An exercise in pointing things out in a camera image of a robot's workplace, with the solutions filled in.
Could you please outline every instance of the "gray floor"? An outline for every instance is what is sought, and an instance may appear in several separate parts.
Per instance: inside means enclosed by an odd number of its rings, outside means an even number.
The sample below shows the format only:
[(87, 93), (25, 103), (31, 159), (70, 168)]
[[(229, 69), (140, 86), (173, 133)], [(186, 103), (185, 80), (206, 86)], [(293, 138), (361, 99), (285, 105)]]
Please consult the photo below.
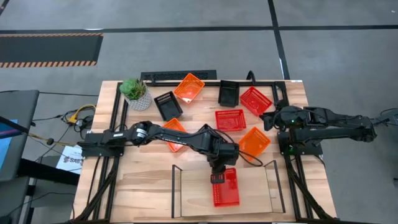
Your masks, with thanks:
[[(398, 24), (394, 0), (274, 0), (280, 26)], [(266, 0), (11, 0), (0, 30), (93, 29), (172, 26), (271, 25)], [(396, 107), (398, 30), (281, 32), (291, 79), (303, 80), (310, 105), (337, 113), (377, 116)], [(97, 94), (102, 80), (141, 72), (217, 69), (219, 78), (281, 79), (273, 31), (105, 34), (95, 67), (0, 69), (1, 90), (38, 89)], [(36, 118), (95, 103), (95, 97), (41, 95)], [(37, 134), (59, 138), (60, 121), (39, 122)], [(377, 128), (370, 143), (323, 143), (326, 171), (338, 216), (359, 222), (396, 223), (397, 127)], [(67, 142), (80, 137), (73, 131)], [(46, 148), (28, 140), (24, 157)], [(33, 223), (62, 222), (70, 205), (37, 209)]]

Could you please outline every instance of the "succulent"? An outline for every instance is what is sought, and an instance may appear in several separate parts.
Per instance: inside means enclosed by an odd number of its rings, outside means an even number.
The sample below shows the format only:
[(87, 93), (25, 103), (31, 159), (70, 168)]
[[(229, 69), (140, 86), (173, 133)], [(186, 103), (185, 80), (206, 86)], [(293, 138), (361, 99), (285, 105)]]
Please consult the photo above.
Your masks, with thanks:
[(123, 81), (119, 89), (130, 100), (138, 100), (145, 94), (146, 86), (138, 79), (128, 79)]

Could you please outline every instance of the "orange basket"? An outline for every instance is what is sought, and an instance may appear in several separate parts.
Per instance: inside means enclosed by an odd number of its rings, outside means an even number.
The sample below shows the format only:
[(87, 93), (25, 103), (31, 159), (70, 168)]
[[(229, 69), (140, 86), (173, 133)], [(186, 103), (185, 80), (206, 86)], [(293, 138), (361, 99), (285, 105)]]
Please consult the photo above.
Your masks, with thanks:
[[(257, 157), (270, 143), (271, 140), (258, 128), (254, 127), (239, 141), (239, 150)], [(242, 154), (242, 156), (248, 161), (253, 161), (250, 156), (245, 154)]]
[[(177, 131), (187, 132), (176, 118), (173, 118), (169, 122), (165, 123), (163, 125), (163, 127), (169, 128), (169, 129), (173, 129), (173, 130), (177, 130)], [(177, 144), (177, 143), (171, 143), (171, 142), (167, 142), (167, 145), (169, 146), (169, 148), (173, 152), (177, 152), (182, 147), (184, 147), (184, 145)]]
[(205, 83), (189, 73), (174, 90), (174, 94), (186, 103), (191, 103)]

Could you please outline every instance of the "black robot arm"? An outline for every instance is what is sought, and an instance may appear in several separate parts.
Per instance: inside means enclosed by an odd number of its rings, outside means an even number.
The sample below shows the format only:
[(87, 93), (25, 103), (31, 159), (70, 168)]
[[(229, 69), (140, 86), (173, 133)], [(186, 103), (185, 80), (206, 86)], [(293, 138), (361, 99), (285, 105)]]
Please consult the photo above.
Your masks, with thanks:
[(227, 142), (219, 134), (208, 130), (197, 133), (185, 133), (173, 129), (163, 128), (150, 121), (134, 124), (126, 131), (104, 131), (102, 134), (88, 134), (84, 142), (78, 142), (86, 150), (111, 151), (123, 146), (125, 142), (132, 142), (133, 146), (149, 144), (153, 140), (162, 140), (189, 146), (194, 151), (207, 157), (211, 167), (211, 183), (223, 183), (225, 165), (235, 165), (239, 157), (239, 145)]

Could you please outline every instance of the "black floor mat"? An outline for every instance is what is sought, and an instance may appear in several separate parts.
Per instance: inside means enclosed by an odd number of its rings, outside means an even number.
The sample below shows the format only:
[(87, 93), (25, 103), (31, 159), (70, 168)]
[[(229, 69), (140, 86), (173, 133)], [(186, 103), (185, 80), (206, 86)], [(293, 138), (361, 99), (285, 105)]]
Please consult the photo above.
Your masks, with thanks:
[(103, 34), (0, 35), (0, 67), (96, 65)]
[(192, 71), (174, 71), (174, 72), (141, 72), (141, 80), (183, 80), (188, 73), (201, 80), (216, 80), (216, 70), (192, 70)]

